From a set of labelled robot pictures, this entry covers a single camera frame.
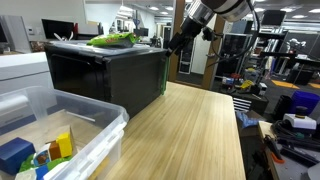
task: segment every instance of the ceiling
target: ceiling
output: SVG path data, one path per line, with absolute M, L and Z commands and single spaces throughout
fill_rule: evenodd
M 120 0 L 86 0 L 87 3 L 121 3 Z M 173 6 L 174 0 L 123 0 L 123 4 L 133 9 L 143 9 L 154 14 L 157 17 L 172 17 L 173 11 L 165 9 L 166 6 Z M 154 11 L 148 7 L 155 6 L 159 10 Z M 298 8 L 293 12 L 287 12 L 287 21 L 311 21 L 320 22 L 320 13 L 309 13 L 312 9 L 320 9 L 320 0 L 265 0 L 256 2 L 256 8 L 265 10 L 280 10 L 285 7 Z M 167 12 L 168 15 L 162 15 L 160 12 Z M 303 19 L 293 19 L 294 15 L 307 16 Z

